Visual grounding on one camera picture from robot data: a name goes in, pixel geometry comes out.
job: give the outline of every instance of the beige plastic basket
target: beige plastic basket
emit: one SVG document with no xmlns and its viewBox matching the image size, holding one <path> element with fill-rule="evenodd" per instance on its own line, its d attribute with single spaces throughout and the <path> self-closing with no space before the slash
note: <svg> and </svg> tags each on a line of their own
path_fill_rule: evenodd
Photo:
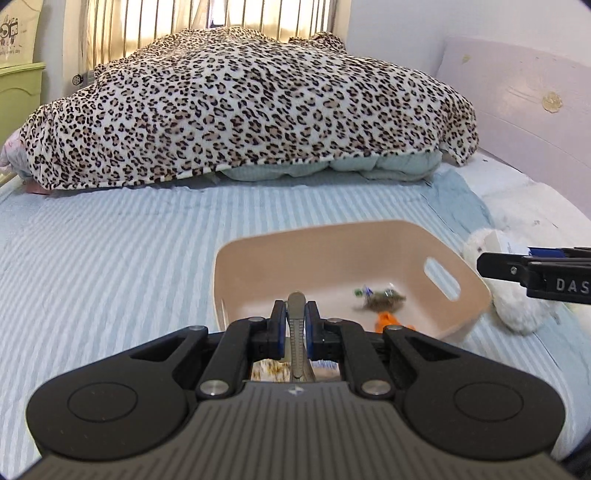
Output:
<svg viewBox="0 0 591 480">
<path fill-rule="evenodd" d="M 456 281 L 454 300 L 426 273 L 429 259 Z M 355 288 L 392 284 L 406 295 L 396 312 L 403 325 L 443 338 L 475 320 L 490 305 L 482 279 L 422 227 L 403 220 L 346 223 L 242 238 L 217 253 L 213 298 L 217 323 L 269 315 L 276 299 L 301 291 L 323 318 L 359 322 L 373 331 L 377 314 L 362 309 Z"/>
</svg>

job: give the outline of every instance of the leopard print blanket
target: leopard print blanket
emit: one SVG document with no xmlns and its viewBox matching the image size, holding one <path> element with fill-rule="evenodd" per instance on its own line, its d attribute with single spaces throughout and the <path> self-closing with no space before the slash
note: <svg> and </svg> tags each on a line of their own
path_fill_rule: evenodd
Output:
<svg viewBox="0 0 591 480">
<path fill-rule="evenodd" d="M 451 87 L 348 55 L 329 33 L 286 44 L 240 27 L 184 30 L 95 75 L 21 128 L 48 190 L 436 148 L 461 165 L 478 144 L 474 109 Z"/>
</svg>

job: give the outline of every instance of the blue gripper part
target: blue gripper part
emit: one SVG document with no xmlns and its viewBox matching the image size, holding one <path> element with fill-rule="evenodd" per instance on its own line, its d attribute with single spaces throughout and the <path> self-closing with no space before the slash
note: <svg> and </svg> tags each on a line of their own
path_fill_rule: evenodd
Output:
<svg viewBox="0 0 591 480">
<path fill-rule="evenodd" d="M 530 247 L 530 255 L 532 257 L 542 258 L 566 258 L 566 255 L 560 248 L 537 248 Z"/>
<path fill-rule="evenodd" d="M 312 321 L 310 320 L 310 309 L 307 303 L 304 307 L 304 327 L 306 328 L 306 352 L 308 358 L 312 358 Z"/>
<path fill-rule="evenodd" d="M 285 356 L 285 324 L 287 323 L 287 308 L 285 302 L 283 302 L 283 308 L 281 309 L 281 321 L 279 322 L 279 358 Z"/>
</svg>

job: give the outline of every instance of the basket handle hole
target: basket handle hole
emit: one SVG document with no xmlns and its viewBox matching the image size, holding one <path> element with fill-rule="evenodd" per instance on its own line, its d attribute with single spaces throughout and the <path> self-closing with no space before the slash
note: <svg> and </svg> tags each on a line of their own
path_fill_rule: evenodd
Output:
<svg viewBox="0 0 591 480">
<path fill-rule="evenodd" d="M 425 275 L 441 290 L 448 300 L 456 301 L 460 298 L 462 290 L 460 284 L 437 260 L 428 257 L 425 261 L 424 270 Z"/>
</svg>

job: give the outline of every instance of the metal screw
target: metal screw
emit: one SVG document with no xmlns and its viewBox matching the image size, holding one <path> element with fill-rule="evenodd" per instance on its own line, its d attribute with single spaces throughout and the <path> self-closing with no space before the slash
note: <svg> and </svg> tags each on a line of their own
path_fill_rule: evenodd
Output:
<svg viewBox="0 0 591 480">
<path fill-rule="evenodd" d="M 384 380 L 367 380 L 367 382 L 361 385 L 361 390 L 368 395 L 384 395 L 388 393 L 391 388 L 390 384 Z"/>
<path fill-rule="evenodd" d="M 230 389 L 224 380 L 207 380 L 199 386 L 199 390 L 205 395 L 217 397 L 218 395 L 224 395 Z"/>
</svg>

